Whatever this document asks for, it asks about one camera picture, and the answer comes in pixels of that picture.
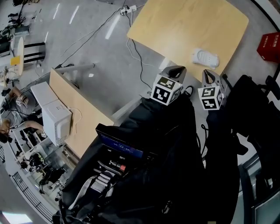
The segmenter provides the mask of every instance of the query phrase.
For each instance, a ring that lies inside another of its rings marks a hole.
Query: light wood tabletop
[[[79,111],[75,109],[71,110],[71,131],[70,136],[65,140],[65,143],[71,150],[81,158],[97,136],[95,131],[96,126],[99,123],[107,126],[113,125],[113,121],[96,109],[96,107],[84,97],[83,93],[59,71],[51,69],[49,85],[65,106],[78,109],[82,114],[82,119],[77,123],[76,133],[74,126],[81,115]]]
[[[226,0],[148,0],[127,36],[185,66],[201,81],[208,67],[192,63],[194,49],[217,54],[220,65],[215,72],[221,74],[248,22]]]

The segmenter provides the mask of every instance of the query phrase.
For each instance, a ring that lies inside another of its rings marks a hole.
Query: white cable
[[[76,108],[70,108],[70,107],[67,107],[69,110],[77,110],[78,112],[80,112],[80,110],[76,109]],[[82,113],[80,112],[80,119],[75,123],[75,135],[77,134],[77,124],[79,123],[79,121],[81,121],[82,119]]]
[[[225,88],[225,90],[224,90],[224,93],[227,93],[227,87],[228,87],[228,84],[227,84],[227,86],[226,86],[226,88]]]
[[[108,22],[114,17],[114,15],[115,15],[121,8],[123,8],[123,7],[118,8],[117,11],[111,16],[111,18],[110,18],[106,23],[108,23]],[[81,37],[80,39],[78,39],[78,40],[77,40],[76,42],[74,42],[73,44],[71,44],[71,45],[64,51],[64,53],[61,55],[61,57],[62,57],[62,56],[66,53],[66,51],[67,51],[70,47],[72,47],[75,43],[77,43],[77,42],[80,41],[81,39],[85,38],[86,36],[90,35],[91,33],[97,31],[98,29],[89,32],[88,34],[86,34],[85,36]]]
[[[140,8],[140,7],[144,6],[144,5],[145,5],[145,4],[143,4],[143,5],[140,5],[140,6],[136,7],[136,9],[138,9],[138,8]]]
[[[132,11],[131,11],[131,26],[132,26],[132,19],[133,19],[133,14],[132,14]],[[127,46],[128,50],[129,50],[131,56],[132,56],[134,59],[136,59],[136,60],[138,60],[138,61],[141,61],[140,59],[138,59],[138,58],[136,58],[136,57],[133,56],[133,54],[132,54],[132,52],[131,52],[131,50],[130,50],[130,47],[127,45],[127,43],[128,43],[129,40],[130,40],[130,38],[127,39],[126,46]],[[143,64],[143,65],[149,65],[149,66],[152,66],[152,67],[158,69],[157,67],[155,67],[155,66],[153,66],[153,65],[145,64],[143,61],[142,61],[142,64]]]

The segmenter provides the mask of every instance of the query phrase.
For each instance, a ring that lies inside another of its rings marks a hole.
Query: black cable
[[[20,111],[18,111],[18,110],[10,110],[10,111],[15,111],[15,112],[18,112],[18,113],[23,114],[23,115],[25,115],[25,116],[27,116],[27,117],[28,117],[29,115],[31,115],[31,114],[29,114],[29,115],[28,115],[28,114],[25,114],[25,113],[20,112]]]
[[[39,74],[37,73],[36,69],[35,69],[35,72],[36,72],[36,74],[38,75],[38,77],[40,77]]]
[[[111,19],[112,18],[112,16],[114,16],[115,15],[115,13],[117,12],[117,11],[115,11],[94,33],[93,33],[93,35],[91,35],[90,36],[90,38],[85,42],[85,43],[83,43],[82,45],[81,45],[81,47],[82,46],[84,46],[93,36],[94,36],[94,34],[96,33],[96,32],[98,32],[100,29],[101,29],[101,27],[102,26],[104,26],[105,25],[105,23],[107,23],[107,21],[109,20],[109,19]],[[81,47],[79,47],[73,54],[71,54],[62,64],[60,64],[60,65],[63,65],[70,57],[72,57],[78,50],[80,50],[81,49]]]
[[[15,82],[15,81],[18,81],[18,82],[19,82],[18,79],[11,79],[9,82],[7,82],[7,84],[13,83],[13,82]]]
[[[204,146],[203,146],[202,153],[201,153],[201,155],[203,155],[203,152],[204,152],[204,150],[205,150],[205,145],[206,145],[207,131],[208,131],[209,129],[206,128],[204,124],[201,125],[201,128],[205,131],[205,142],[204,142]]]
[[[201,152],[201,143],[200,143],[200,138],[198,137],[198,134],[196,133],[196,138],[197,138],[197,143],[198,143],[198,148],[199,151]]]
[[[44,74],[43,76],[41,76],[40,78],[38,78],[38,79],[36,79],[36,80],[34,80],[34,81],[32,81],[31,83],[33,83],[33,82],[37,82],[37,80],[39,80],[39,79],[41,79],[41,78],[43,78],[44,76],[46,76],[47,74],[50,74],[50,72],[47,72],[46,74]],[[24,91],[24,92],[21,92],[21,94],[24,94],[25,92],[27,92],[27,91],[29,91],[30,92],[30,89],[27,89],[26,91]]]
[[[130,25],[130,18],[127,16],[127,13],[126,13],[126,17],[128,18],[129,26],[131,27],[131,25]],[[144,84],[146,84],[146,85],[152,90],[152,88],[151,88],[147,83],[145,83],[145,82],[142,80],[142,73],[143,73],[143,65],[142,65],[143,62],[142,62],[142,57],[141,57],[141,55],[139,54],[139,52],[137,51],[137,49],[136,49],[136,45],[135,45],[134,40],[132,40],[132,42],[133,42],[133,44],[134,44],[135,51],[137,52],[137,54],[138,54],[139,57],[140,57],[140,62],[141,62],[140,79],[141,79],[141,81],[142,81]]]
[[[174,128],[172,128],[171,130],[169,130],[167,133],[164,134],[164,136],[166,136],[168,133],[170,133],[172,130],[178,128],[180,125],[175,126]]]

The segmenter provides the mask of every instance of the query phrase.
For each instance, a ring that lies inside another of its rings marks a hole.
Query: table leg
[[[42,45],[45,45],[45,43],[27,44],[27,45],[24,46],[24,48],[42,46]]]
[[[41,55],[43,54],[42,52],[38,52],[38,53],[33,53],[33,54],[27,54],[24,57],[31,57],[31,56],[36,56],[36,55]]]
[[[135,105],[141,98],[149,97],[148,91],[151,91],[149,88],[144,90],[141,95],[138,95],[133,100],[125,104],[120,110],[118,110],[116,113],[112,115],[112,119],[116,122],[118,119],[120,119],[133,105]]]
[[[45,56],[39,57],[39,58],[32,58],[32,59],[24,60],[24,63],[28,63],[31,61],[37,61],[37,60],[44,60],[44,59],[45,59]]]
[[[95,64],[79,65],[79,66],[69,66],[69,67],[64,67],[64,68],[58,68],[58,69],[56,69],[56,71],[64,73],[64,72],[70,72],[70,71],[76,71],[76,70],[85,70],[85,69],[90,69],[90,68],[94,68],[94,67],[95,67]]]

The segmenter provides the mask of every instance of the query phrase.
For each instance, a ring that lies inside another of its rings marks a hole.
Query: red box
[[[265,61],[280,63],[280,32],[263,35],[257,52]]]

